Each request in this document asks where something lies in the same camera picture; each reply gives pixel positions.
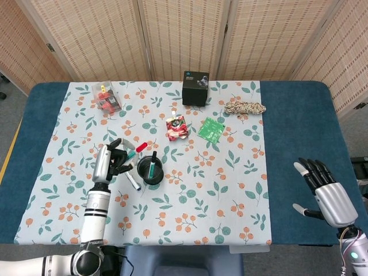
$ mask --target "yellow edge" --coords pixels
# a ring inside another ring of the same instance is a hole
[[[7,152],[6,157],[5,157],[4,164],[2,165],[2,168],[1,168],[1,171],[0,171],[0,185],[1,185],[2,178],[3,178],[4,174],[5,174],[6,166],[7,166],[8,162],[9,162],[10,156],[12,155],[14,144],[16,143],[16,140],[17,140],[17,137],[18,137],[18,132],[19,132],[19,129],[21,127],[21,123],[22,123],[22,120],[19,122],[17,131],[16,131],[16,134],[13,137],[13,141],[11,141],[10,148],[9,148],[9,150]]]

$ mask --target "green packet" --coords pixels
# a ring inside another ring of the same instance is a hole
[[[202,128],[198,132],[198,136],[210,141],[213,144],[216,144],[219,141],[221,134],[223,134],[224,129],[225,125],[207,117]]]

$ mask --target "floral tablecloth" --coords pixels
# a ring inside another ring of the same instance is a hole
[[[262,115],[224,113],[228,101],[261,102],[258,81],[213,81],[204,108],[181,103],[181,82],[113,82],[122,111],[104,115],[93,83],[70,83],[44,161],[14,239],[20,244],[79,243],[95,157],[124,137],[144,155],[158,152],[164,179],[136,191],[125,175],[109,186],[105,242],[121,245],[270,244]],[[188,124],[187,139],[169,142],[171,111]],[[197,136],[207,118],[226,128],[219,143]]]

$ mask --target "black box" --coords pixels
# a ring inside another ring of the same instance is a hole
[[[184,71],[183,105],[205,106],[208,93],[209,73]]]

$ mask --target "red marker cap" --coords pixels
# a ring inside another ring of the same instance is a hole
[[[144,142],[142,145],[140,145],[139,147],[136,148],[136,152],[140,153],[142,150],[144,150],[146,147],[148,146],[148,144],[146,142]]]

